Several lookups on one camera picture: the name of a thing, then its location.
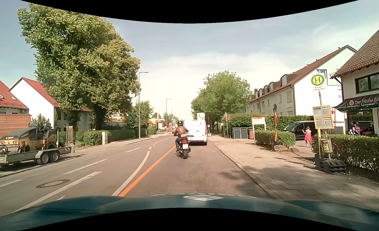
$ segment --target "storefront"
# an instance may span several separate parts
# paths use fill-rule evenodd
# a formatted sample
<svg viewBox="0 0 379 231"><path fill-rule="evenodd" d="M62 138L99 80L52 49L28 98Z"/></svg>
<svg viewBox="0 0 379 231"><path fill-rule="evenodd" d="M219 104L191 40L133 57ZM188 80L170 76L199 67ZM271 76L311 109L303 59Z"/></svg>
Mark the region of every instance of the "storefront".
<svg viewBox="0 0 379 231"><path fill-rule="evenodd" d="M379 94L345 99L336 109L347 113L346 130L359 123L362 134L379 136Z"/></svg>

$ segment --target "orange lane line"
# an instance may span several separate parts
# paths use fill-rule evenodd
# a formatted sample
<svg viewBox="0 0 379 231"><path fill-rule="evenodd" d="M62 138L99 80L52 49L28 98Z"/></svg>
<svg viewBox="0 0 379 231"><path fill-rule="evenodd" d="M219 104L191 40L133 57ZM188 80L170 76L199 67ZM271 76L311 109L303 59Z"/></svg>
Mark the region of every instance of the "orange lane line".
<svg viewBox="0 0 379 231"><path fill-rule="evenodd" d="M149 167L145 172L141 174L132 184L130 184L124 191L122 191L118 196L119 197L125 197L125 195L136 185L138 184L144 176L151 171L166 155L168 155L173 149L175 149L175 145L167 152L165 153L161 158L159 158L151 167Z"/></svg>

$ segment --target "white van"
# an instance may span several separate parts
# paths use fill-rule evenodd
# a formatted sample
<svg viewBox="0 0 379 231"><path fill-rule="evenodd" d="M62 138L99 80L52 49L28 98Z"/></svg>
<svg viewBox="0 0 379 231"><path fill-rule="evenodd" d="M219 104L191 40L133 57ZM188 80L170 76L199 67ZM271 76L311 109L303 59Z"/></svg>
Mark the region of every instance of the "white van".
<svg viewBox="0 0 379 231"><path fill-rule="evenodd" d="M184 120L184 127L189 131L187 137L190 142L202 142L207 145L207 123L205 120Z"/></svg>

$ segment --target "red flag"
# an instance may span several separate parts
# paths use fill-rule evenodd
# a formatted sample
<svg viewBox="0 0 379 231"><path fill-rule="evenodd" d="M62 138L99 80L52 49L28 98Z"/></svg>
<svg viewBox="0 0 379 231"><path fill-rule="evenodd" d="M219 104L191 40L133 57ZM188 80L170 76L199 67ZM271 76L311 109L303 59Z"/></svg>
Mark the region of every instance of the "red flag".
<svg viewBox="0 0 379 231"><path fill-rule="evenodd" d="M274 116L275 116L275 142L278 139L278 132L276 131L276 126L278 125L278 116L276 115L276 110L274 110Z"/></svg>

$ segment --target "sky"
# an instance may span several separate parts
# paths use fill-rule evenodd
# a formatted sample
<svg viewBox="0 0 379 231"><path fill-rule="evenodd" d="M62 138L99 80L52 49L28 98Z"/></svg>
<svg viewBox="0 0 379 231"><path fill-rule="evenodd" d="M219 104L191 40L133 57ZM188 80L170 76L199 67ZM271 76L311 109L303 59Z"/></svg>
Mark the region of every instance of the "sky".
<svg viewBox="0 0 379 231"><path fill-rule="evenodd" d="M12 87L35 79L35 52L21 37L20 0L0 0L0 80ZM216 24L162 24L107 18L141 60L141 101L155 112L191 119L191 101L203 79L229 70L254 88L278 81L337 50L359 49L379 29L379 0L274 18ZM173 93L182 86L186 97Z"/></svg>

